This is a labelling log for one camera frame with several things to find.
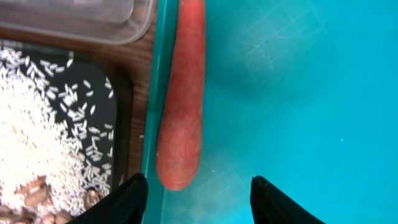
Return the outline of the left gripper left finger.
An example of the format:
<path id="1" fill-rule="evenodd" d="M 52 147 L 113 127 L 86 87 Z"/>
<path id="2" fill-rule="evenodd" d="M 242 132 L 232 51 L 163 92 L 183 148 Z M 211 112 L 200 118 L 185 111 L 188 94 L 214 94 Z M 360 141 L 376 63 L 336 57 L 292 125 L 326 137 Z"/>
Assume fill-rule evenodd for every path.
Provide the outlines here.
<path id="1" fill-rule="evenodd" d="M 136 173 L 68 224 L 141 224 L 148 194 L 147 179 Z"/>

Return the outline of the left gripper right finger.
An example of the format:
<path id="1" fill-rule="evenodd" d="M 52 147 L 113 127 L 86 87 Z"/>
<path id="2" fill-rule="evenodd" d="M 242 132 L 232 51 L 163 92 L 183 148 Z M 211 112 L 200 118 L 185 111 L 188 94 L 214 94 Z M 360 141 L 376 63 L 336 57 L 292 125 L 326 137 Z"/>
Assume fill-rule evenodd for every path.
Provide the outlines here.
<path id="1" fill-rule="evenodd" d="M 255 224 L 324 224 L 260 175 L 252 178 L 250 204 Z"/>

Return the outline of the orange carrot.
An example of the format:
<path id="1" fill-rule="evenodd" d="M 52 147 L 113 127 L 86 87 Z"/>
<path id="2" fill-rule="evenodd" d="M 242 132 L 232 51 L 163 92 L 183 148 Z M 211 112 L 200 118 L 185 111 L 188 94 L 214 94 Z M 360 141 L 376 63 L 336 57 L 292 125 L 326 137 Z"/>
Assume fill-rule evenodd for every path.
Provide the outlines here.
<path id="1" fill-rule="evenodd" d="M 199 168 L 205 59 L 205 2 L 179 1 L 172 67 L 155 155 L 158 178 L 169 190 L 187 187 Z"/>

